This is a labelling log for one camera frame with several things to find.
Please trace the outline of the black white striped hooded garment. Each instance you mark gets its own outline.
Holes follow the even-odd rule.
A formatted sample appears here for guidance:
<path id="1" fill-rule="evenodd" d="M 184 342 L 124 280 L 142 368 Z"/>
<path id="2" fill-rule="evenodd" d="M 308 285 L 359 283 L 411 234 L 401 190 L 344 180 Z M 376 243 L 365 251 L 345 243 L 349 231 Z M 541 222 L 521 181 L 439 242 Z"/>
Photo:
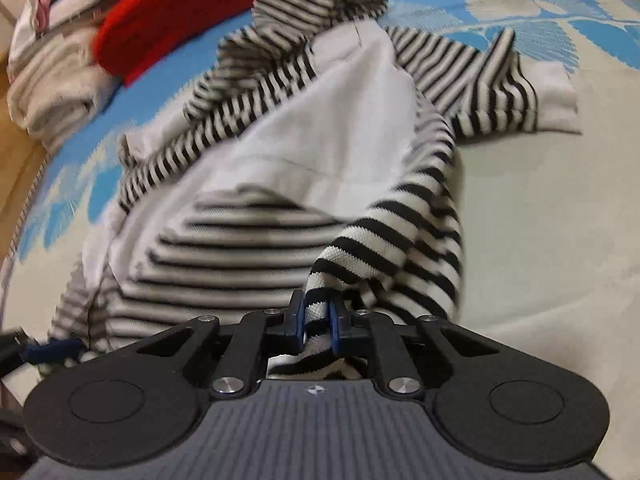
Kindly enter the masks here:
<path id="1" fill-rule="evenodd" d="M 216 66 L 122 136 L 119 190 L 85 242 L 50 335 L 104 354 L 191 318 L 233 324 L 303 295 L 305 349 L 275 378 L 346 379 L 329 303 L 399 324 L 451 318 L 461 140 L 578 129 L 558 62 L 503 29 L 477 50 L 384 26 L 387 0 L 255 0 Z"/>

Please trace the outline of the folded white clothes pile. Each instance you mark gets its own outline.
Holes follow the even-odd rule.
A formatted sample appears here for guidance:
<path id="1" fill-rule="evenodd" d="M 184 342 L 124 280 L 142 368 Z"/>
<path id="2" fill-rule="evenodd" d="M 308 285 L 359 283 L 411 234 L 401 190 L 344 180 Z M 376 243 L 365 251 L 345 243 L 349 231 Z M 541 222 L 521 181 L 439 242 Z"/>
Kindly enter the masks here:
<path id="1" fill-rule="evenodd" d="M 101 23 L 119 0 L 26 0 L 9 46 L 14 74 L 57 36 Z"/>

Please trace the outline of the folded beige towel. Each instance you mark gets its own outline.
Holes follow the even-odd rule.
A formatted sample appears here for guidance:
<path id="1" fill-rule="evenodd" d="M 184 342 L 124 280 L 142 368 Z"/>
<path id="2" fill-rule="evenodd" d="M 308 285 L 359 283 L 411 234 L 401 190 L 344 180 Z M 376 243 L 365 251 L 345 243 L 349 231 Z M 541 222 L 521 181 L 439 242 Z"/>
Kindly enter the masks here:
<path id="1" fill-rule="evenodd" d="M 102 112 L 119 85 L 96 64 L 95 27 L 58 35 L 14 77 L 8 95 L 12 122 L 53 155 Z"/>

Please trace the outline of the red knitted garment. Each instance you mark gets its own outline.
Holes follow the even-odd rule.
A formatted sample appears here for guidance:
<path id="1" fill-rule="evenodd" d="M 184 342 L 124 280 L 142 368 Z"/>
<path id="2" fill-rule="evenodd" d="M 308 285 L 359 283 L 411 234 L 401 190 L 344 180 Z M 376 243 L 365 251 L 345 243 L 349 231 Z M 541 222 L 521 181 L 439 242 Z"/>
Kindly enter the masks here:
<path id="1" fill-rule="evenodd" d="M 247 11 L 253 1 L 119 0 L 93 39 L 93 57 L 129 86 L 186 40 Z"/>

